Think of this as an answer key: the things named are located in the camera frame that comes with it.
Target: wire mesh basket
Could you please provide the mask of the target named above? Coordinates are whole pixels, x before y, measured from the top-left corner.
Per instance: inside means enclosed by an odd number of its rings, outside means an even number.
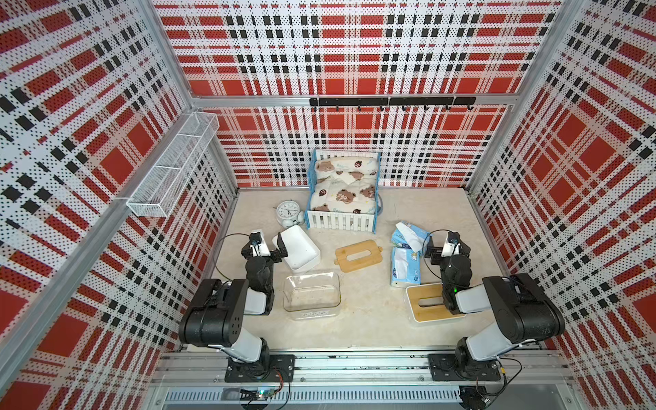
[[[190,114],[128,200],[130,210],[136,216],[169,216],[217,129],[216,114]]]

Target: red plaid pattern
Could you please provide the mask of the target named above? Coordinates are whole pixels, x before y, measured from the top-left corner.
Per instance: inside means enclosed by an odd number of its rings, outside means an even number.
[[[132,1],[0,5],[0,337],[180,115],[137,16]],[[125,221],[0,409],[140,408],[231,198],[212,164],[171,217]]]
[[[515,92],[560,6],[154,4],[197,96]]]
[[[228,108],[218,138],[240,186],[305,185],[315,149],[382,154],[386,186],[462,187],[506,108]]]
[[[656,7],[586,1],[477,201],[565,316],[588,405],[656,403]]]

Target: mounting plate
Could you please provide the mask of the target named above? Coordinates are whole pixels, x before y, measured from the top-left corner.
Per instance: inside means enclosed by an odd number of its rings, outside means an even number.
[[[501,380],[499,368],[494,361],[481,362],[477,369],[469,369],[466,374],[467,379],[460,377],[455,370],[455,354],[452,353],[429,354],[428,367],[430,368],[430,375],[433,377],[434,382],[450,382],[456,380],[471,380],[474,382],[476,378],[479,381]]]
[[[228,370],[226,370],[226,383],[244,383],[244,382],[279,382],[278,373],[283,377],[283,382],[291,382],[294,380],[294,363],[296,356],[293,354],[272,354],[269,359],[269,372],[266,377],[258,379],[252,376],[244,363],[228,359]]]

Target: white alarm clock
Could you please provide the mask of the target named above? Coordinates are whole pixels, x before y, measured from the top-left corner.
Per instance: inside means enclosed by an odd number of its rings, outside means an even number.
[[[284,201],[276,208],[276,219],[284,228],[302,224],[305,216],[296,201]]]

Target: marble surface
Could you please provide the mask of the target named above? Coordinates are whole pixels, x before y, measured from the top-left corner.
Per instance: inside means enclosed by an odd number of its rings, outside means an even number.
[[[297,201],[305,209],[309,190],[270,190],[241,192],[229,233],[249,233],[262,228],[269,245],[284,228],[276,221],[276,206],[287,199]],[[390,286],[390,238],[400,220],[432,231],[450,229],[472,248],[470,258],[474,277],[472,284],[484,276],[501,275],[483,231],[461,189],[380,189],[384,212],[378,219],[376,234],[343,230],[306,230],[321,250],[321,262],[312,272],[336,272],[340,277],[342,302],[339,315],[332,318],[293,320],[283,309],[283,281],[292,275],[282,262],[274,265],[276,299],[269,316],[244,316],[244,326],[254,335],[264,337],[272,349],[342,349],[342,348],[410,348],[454,345],[492,323],[491,311],[468,314],[464,318],[443,323],[418,325],[411,321],[405,289]],[[436,243],[442,243],[445,232],[437,232]],[[382,247],[382,263],[345,274],[334,265],[335,249],[366,239],[374,239]],[[239,251],[246,243],[243,236],[225,239],[218,268],[230,278],[246,276],[245,260]],[[422,283],[438,281],[424,263]],[[438,275],[439,267],[433,271]],[[213,277],[221,278],[215,271]],[[191,346],[190,350],[205,350]]]

